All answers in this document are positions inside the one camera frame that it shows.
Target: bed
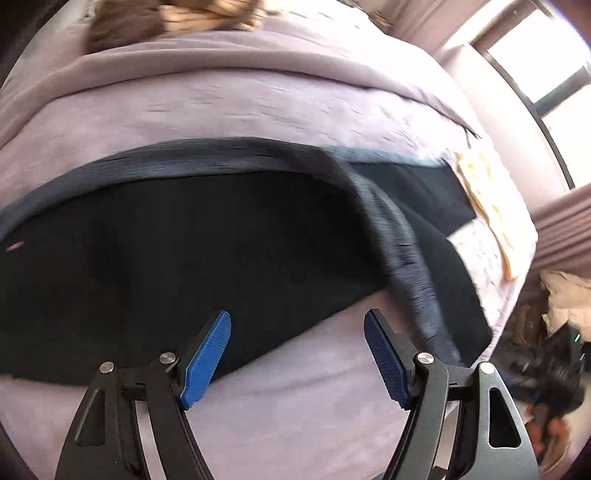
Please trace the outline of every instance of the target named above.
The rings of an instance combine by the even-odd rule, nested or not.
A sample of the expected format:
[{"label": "bed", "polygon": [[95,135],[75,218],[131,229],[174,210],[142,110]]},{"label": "bed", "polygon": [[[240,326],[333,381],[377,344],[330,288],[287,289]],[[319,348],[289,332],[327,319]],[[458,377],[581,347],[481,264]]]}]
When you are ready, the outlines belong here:
[{"label": "bed", "polygon": [[[255,32],[164,37],[92,56],[80,51],[84,28],[71,25],[41,47],[0,93],[7,250],[16,245],[6,236],[18,227],[10,215],[21,199],[97,160],[159,142],[255,137],[330,155],[387,152],[399,163],[445,163],[450,171],[456,152],[493,151],[431,57],[336,1],[295,2]],[[531,222],[508,176],[502,188]],[[476,363],[490,357],[525,275],[505,280],[497,240],[478,212],[447,239],[491,330]],[[531,260],[534,250],[532,242],[523,255]],[[373,307],[414,335],[408,310],[375,288],[209,387],[188,417],[217,479],[357,480],[384,470],[406,414],[386,395],[363,338]],[[53,478],[85,389],[3,373],[0,421],[37,478]],[[141,408],[139,422],[151,476],[164,478]]]}]

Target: blue gripper pad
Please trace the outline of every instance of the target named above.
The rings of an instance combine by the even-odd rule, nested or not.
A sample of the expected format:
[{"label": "blue gripper pad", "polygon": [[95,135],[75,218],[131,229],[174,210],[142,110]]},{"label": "blue gripper pad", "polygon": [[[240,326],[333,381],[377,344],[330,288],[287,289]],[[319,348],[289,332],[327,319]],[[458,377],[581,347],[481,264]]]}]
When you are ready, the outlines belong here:
[{"label": "blue gripper pad", "polygon": [[180,400],[185,409],[201,400],[230,339],[230,314],[222,310],[195,352],[185,374],[185,385]]},{"label": "blue gripper pad", "polygon": [[365,316],[363,331],[390,398],[404,410],[409,410],[412,397],[408,390],[407,372],[396,350],[373,315]]}]

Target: pink mark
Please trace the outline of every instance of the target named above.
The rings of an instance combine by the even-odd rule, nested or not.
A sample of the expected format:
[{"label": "pink mark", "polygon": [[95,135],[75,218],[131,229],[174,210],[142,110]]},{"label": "pink mark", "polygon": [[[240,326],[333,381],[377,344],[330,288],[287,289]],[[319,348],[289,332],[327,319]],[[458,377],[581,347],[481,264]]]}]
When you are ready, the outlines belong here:
[{"label": "pink mark", "polygon": [[21,248],[24,244],[25,244],[25,242],[21,240],[20,242],[17,242],[15,244],[11,245],[10,247],[8,247],[6,249],[6,251],[12,252],[13,250],[16,250],[17,248]]}]

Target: black garment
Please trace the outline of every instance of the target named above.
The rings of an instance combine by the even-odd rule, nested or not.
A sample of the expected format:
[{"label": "black garment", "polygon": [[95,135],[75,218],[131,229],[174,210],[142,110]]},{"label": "black garment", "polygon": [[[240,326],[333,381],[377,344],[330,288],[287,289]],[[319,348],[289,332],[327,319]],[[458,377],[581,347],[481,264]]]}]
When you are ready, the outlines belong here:
[{"label": "black garment", "polygon": [[[303,173],[231,173],[261,165],[311,165],[339,186]],[[391,176],[429,179],[433,191],[447,184],[450,205],[461,201],[448,167],[388,166]],[[461,259],[411,210],[425,210],[417,185],[404,191],[408,207],[400,202],[407,223],[340,159],[256,139],[155,145],[72,171],[0,212],[0,232],[10,231],[0,250],[0,372],[84,384],[105,360],[139,365],[174,349],[222,307],[232,315],[224,375],[384,286],[431,351],[453,359],[457,348],[469,364],[491,331]],[[441,229],[461,224],[457,209],[446,223],[448,210],[437,215]],[[437,299],[443,317],[427,315],[439,312]]]}]

